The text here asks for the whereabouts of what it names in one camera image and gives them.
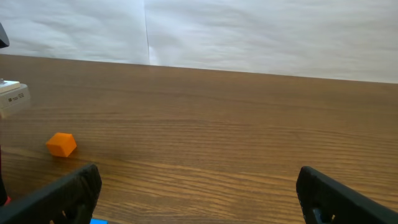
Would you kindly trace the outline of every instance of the wooden table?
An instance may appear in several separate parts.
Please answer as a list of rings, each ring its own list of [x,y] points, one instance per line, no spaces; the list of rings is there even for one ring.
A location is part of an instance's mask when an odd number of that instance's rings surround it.
[[[398,211],[398,85],[10,55],[0,74],[33,100],[0,122],[14,199],[94,162],[110,223],[303,223],[312,166]]]

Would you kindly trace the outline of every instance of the white wall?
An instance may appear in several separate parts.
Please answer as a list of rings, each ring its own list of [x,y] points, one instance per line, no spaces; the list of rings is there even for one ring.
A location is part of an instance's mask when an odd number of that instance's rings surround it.
[[[398,83],[395,0],[38,2],[2,1],[4,54]]]

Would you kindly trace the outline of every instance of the orange block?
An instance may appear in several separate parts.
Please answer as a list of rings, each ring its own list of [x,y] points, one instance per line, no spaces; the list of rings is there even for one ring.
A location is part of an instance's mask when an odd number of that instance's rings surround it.
[[[76,148],[76,142],[72,134],[65,133],[55,133],[45,145],[53,156],[60,157],[68,157]]]

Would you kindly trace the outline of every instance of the wood grain surface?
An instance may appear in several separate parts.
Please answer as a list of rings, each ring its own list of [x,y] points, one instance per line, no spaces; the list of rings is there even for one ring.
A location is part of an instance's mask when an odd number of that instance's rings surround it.
[[[312,166],[398,211],[398,85],[10,55],[0,74],[33,102],[0,122],[14,199],[94,162],[110,223],[304,223]]]

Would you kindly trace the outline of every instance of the blue block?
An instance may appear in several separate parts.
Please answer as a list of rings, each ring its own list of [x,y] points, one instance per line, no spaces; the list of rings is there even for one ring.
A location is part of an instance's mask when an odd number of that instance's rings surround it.
[[[94,218],[92,218],[90,224],[108,224],[108,221],[105,221],[105,220],[95,220]]]

